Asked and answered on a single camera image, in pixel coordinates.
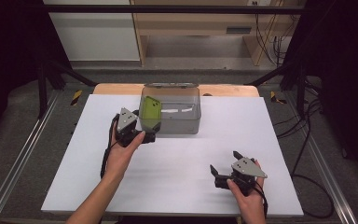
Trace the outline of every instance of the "black metal pole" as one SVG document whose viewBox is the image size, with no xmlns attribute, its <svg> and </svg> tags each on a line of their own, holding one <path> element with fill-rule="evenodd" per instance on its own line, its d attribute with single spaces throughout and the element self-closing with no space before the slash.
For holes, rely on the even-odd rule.
<svg viewBox="0 0 358 224">
<path fill-rule="evenodd" d="M 302 15 L 317 8 L 303 7 L 231 7 L 231 6 L 167 6 L 167 5 L 24 5 L 31 12 L 66 13 L 199 13 L 199 14 L 276 14 Z"/>
<path fill-rule="evenodd" d="M 56 69 L 60 70 L 60 71 L 63 71 L 63 72 L 66 72 L 67 75 L 71 76 L 71 77 L 74 77 L 75 79 L 83 82 L 84 84 L 88 85 L 88 86 L 96 86 L 98 85 L 98 83 L 94 82 L 94 81 L 91 81 L 89 80 L 88 78 L 85 78 L 83 76 L 81 76 L 80 74 L 78 74 L 77 72 L 75 72 L 74 70 L 72 69 L 69 69 L 65 66 L 63 66 L 62 64 L 60 63 L 57 63 L 55 61 L 50 61 L 50 64 L 55 67 Z"/>
<path fill-rule="evenodd" d="M 304 97 L 305 97 L 305 78 L 306 78 L 306 71 L 304 66 L 301 64 L 300 65 L 300 71 L 299 71 L 299 75 L 297 77 L 297 99 L 296 99 L 296 107 L 297 107 L 297 112 L 298 115 L 304 119 L 305 118 L 305 113 L 304 113 Z"/>
<path fill-rule="evenodd" d="M 41 63 L 37 68 L 37 82 L 39 85 L 39 116 L 41 119 L 48 109 L 48 94 L 46 90 L 45 65 Z"/>
<path fill-rule="evenodd" d="M 259 86 L 263 83 L 265 83 L 266 81 L 272 79 L 273 77 L 276 77 L 278 75 L 283 75 L 285 74 L 289 69 L 292 69 L 292 65 L 293 65 L 293 61 L 284 63 L 282 66 L 277 67 L 276 69 L 270 71 L 269 73 L 267 73 L 266 75 L 262 76 L 261 78 L 251 82 L 251 83 L 245 83 L 243 85 L 251 85 L 251 86 Z"/>
</svg>

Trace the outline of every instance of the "human arm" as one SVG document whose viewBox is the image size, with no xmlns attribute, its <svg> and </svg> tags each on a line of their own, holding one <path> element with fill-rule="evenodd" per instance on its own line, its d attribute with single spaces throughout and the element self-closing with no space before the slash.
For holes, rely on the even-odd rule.
<svg viewBox="0 0 358 224">
<path fill-rule="evenodd" d="M 258 177 L 255 187 L 262 191 L 264 185 L 264 178 Z M 241 211 L 241 216 L 247 224 L 263 224 L 266 223 L 264 217 L 264 207 L 263 207 L 263 198 L 261 195 L 252 189 L 249 192 L 249 195 L 245 197 L 237 184 L 234 183 L 231 179 L 227 180 L 228 187 L 231 189 L 232 194 L 237 200 L 238 207 Z"/>
<path fill-rule="evenodd" d="M 106 164 L 105 174 L 89 197 L 76 209 L 66 223 L 98 223 L 112 201 L 118 185 L 130 164 L 132 154 L 144 140 L 145 132 L 138 134 L 127 146 L 116 144 L 115 132 L 112 136 L 112 149 Z"/>
</svg>

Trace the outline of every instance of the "white paper sheet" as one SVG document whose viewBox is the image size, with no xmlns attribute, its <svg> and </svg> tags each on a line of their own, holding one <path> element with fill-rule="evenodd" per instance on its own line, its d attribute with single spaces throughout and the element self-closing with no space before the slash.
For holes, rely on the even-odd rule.
<svg viewBox="0 0 358 224">
<path fill-rule="evenodd" d="M 112 118 L 140 96 L 90 95 L 42 210 L 73 212 L 100 181 Z M 263 98 L 201 97 L 197 134 L 158 135 L 134 153 L 106 211 L 121 215 L 236 216 L 231 192 L 217 189 L 209 165 L 232 172 L 232 152 L 260 161 L 268 175 L 269 216 L 302 216 Z"/>
</svg>

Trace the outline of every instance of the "wall outlet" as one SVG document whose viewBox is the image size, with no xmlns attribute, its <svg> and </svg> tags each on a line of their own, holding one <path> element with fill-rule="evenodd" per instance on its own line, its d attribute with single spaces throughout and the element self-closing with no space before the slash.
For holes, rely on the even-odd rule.
<svg viewBox="0 0 358 224">
<path fill-rule="evenodd" d="M 269 7 L 271 0 L 248 0 L 248 7 Z"/>
</svg>

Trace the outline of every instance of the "gray floor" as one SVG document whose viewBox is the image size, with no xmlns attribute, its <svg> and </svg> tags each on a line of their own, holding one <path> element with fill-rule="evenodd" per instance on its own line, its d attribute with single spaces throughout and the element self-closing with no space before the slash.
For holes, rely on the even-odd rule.
<svg viewBox="0 0 358 224">
<path fill-rule="evenodd" d="M 90 70 L 85 66 L 78 67 L 78 71 L 97 82 L 146 83 L 158 81 L 243 84 L 255 80 L 273 68 L 273 65 L 267 64 L 268 62 L 261 67 L 253 67 L 246 51 L 236 50 L 244 47 L 243 42 L 238 38 L 229 40 L 220 38 L 220 41 L 216 37 L 208 38 L 207 46 L 202 46 L 204 41 L 200 42 L 200 39 L 205 38 L 208 37 L 153 39 L 149 45 L 148 64 L 144 68 L 133 66 L 133 64 L 122 65 L 124 64 L 122 63 L 120 70 L 116 71 L 95 69 L 96 67 Z M 60 100 L 2 210 L 0 216 L 2 218 L 66 219 L 66 216 L 42 213 L 40 208 L 71 139 L 71 132 L 75 129 L 87 96 L 92 93 L 93 88 L 80 84 L 69 77 L 65 77 L 65 79 L 68 84 L 61 92 Z M 270 101 L 271 90 L 275 91 L 278 99 L 287 100 L 286 94 L 280 92 L 278 86 L 274 85 L 277 82 L 279 82 L 278 77 L 258 88 L 260 95 L 265 98 L 272 123 L 288 120 L 294 115 L 290 105 Z M 83 94 L 77 105 L 70 105 L 77 90 L 82 90 Z M 7 110 L 0 122 L 0 186 L 36 123 L 37 97 L 36 82 L 24 85 L 9 95 Z M 311 101 L 315 97 L 308 93 L 306 98 Z M 274 126 L 275 131 L 277 134 L 283 133 L 294 123 L 295 120 L 292 119 L 284 124 L 276 125 Z M 312 116 L 311 124 L 311 133 L 328 160 L 328 165 L 358 221 L 358 164 L 356 161 L 342 158 L 340 145 L 323 114 L 315 113 Z M 294 166 L 303 140 L 303 135 L 298 132 L 279 141 L 289 170 Z M 306 175 L 322 184 L 318 170 L 307 150 L 301 158 L 296 173 Z M 325 214 L 329 206 L 323 193 L 301 179 L 295 179 L 294 182 L 303 208 L 315 214 Z M 270 218 L 268 220 L 268 223 L 293 222 L 340 223 L 340 218 L 335 213 L 328 219 L 304 216 L 302 218 Z"/>
</svg>

